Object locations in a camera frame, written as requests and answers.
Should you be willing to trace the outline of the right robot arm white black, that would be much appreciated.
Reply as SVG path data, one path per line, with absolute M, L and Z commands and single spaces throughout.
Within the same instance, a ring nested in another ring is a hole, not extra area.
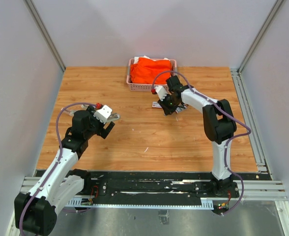
M 171 76 L 166 82 L 169 91 L 163 86 L 151 90 L 159 96 L 158 104 L 166 116 L 173 114 L 180 105 L 191 106 L 202 114 L 203 129 L 213 148 L 210 192 L 220 197 L 232 186 L 229 139 L 236 131 L 236 122 L 231 106 L 225 99 L 213 100 L 188 85 L 184 86 L 177 76 Z

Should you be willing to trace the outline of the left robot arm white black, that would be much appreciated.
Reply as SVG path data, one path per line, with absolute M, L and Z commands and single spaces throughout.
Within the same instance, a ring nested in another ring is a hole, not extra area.
M 15 225 L 20 234 L 48 236 L 57 217 L 77 194 L 92 190 L 91 174 L 84 170 L 71 170 L 88 147 L 89 139 L 97 135 L 105 139 L 120 119 L 107 105 L 96 109 L 88 106 L 73 113 L 72 125 L 65 137 L 59 138 L 55 158 L 37 183 L 14 200 Z

